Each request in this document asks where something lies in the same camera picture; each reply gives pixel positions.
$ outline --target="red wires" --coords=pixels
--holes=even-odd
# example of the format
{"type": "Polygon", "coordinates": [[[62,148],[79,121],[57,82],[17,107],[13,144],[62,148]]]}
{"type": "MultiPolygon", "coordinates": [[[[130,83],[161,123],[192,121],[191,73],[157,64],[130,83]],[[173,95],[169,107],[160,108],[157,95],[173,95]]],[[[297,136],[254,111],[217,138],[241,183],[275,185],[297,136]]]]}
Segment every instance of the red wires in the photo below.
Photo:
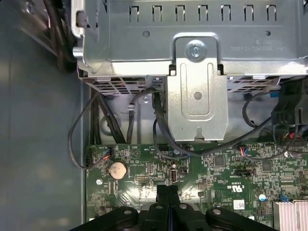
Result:
{"type": "Polygon", "coordinates": [[[248,154],[248,148],[240,147],[241,155],[242,157],[247,156],[248,154]]]}

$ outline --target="motherboard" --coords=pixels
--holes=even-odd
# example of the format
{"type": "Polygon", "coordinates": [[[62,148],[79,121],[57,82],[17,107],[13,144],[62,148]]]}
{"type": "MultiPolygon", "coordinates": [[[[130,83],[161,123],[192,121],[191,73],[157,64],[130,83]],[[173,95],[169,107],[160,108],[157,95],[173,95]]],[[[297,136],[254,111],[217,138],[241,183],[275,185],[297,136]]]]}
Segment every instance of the motherboard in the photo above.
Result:
{"type": "MultiPolygon", "coordinates": [[[[209,148],[213,143],[189,145],[191,150],[209,148]]],[[[244,144],[247,155],[268,157],[277,154],[274,143],[244,144]]],[[[308,151],[307,146],[293,147],[308,151]]],[[[180,156],[168,145],[159,149],[180,156]]],[[[205,213],[220,206],[270,227],[274,226],[275,202],[308,200],[308,155],[288,154],[276,159],[251,162],[236,147],[210,156],[165,159],[153,145],[95,145],[87,149],[87,161],[104,162],[86,172],[87,220],[120,206],[141,206],[155,202],[159,184],[178,185],[183,203],[191,203],[205,213]]]]}

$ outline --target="metal tab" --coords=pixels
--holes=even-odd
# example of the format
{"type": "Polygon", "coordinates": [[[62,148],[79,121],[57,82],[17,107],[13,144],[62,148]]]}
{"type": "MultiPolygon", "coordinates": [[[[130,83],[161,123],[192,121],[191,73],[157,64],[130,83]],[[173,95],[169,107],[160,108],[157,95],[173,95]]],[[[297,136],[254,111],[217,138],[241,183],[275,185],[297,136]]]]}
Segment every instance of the metal tab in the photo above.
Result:
{"type": "Polygon", "coordinates": [[[167,119],[175,141],[222,140],[227,81],[218,75],[216,39],[178,38],[175,61],[176,75],[167,77],[167,119]]]}

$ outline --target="integrated circuit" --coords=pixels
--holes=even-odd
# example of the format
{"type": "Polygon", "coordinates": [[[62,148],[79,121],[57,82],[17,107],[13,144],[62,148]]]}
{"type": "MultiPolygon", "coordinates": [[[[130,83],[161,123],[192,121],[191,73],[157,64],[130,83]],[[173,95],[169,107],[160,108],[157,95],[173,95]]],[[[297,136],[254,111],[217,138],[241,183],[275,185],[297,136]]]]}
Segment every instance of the integrated circuit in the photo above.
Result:
{"type": "Polygon", "coordinates": [[[271,161],[270,160],[265,160],[262,162],[262,171],[263,172],[271,171],[271,161]]]}
{"type": "Polygon", "coordinates": [[[223,157],[222,155],[215,156],[214,160],[215,166],[225,166],[225,157],[223,157]]]}

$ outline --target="metal slot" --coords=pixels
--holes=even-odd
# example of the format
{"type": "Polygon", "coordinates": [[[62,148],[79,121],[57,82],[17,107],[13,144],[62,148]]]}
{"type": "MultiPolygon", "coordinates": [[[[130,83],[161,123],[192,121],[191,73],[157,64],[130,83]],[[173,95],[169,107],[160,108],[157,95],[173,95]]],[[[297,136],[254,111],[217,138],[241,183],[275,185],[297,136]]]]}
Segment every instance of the metal slot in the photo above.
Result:
{"type": "Polygon", "coordinates": [[[175,6],[175,21],[186,21],[185,5],[175,6]]]}
{"type": "Polygon", "coordinates": [[[231,21],[231,5],[221,5],[221,20],[231,21]]]}
{"type": "Polygon", "coordinates": [[[163,21],[163,7],[162,6],[152,6],[152,21],[153,22],[163,21]]]}
{"type": "Polygon", "coordinates": [[[254,21],[255,13],[253,5],[244,5],[244,20],[246,21],[254,21]]]}
{"type": "Polygon", "coordinates": [[[198,6],[198,19],[201,21],[208,21],[208,5],[198,6]]]}
{"type": "Polygon", "coordinates": [[[129,21],[139,22],[139,17],[140,17],[139,6],[130,6],[129,7],[129,21]]]}
{"type": "Polygon", "coordinates": [[[267,5],[266,13],[268,21],[277,21],[277,8],[276,5],[267,5]]]}

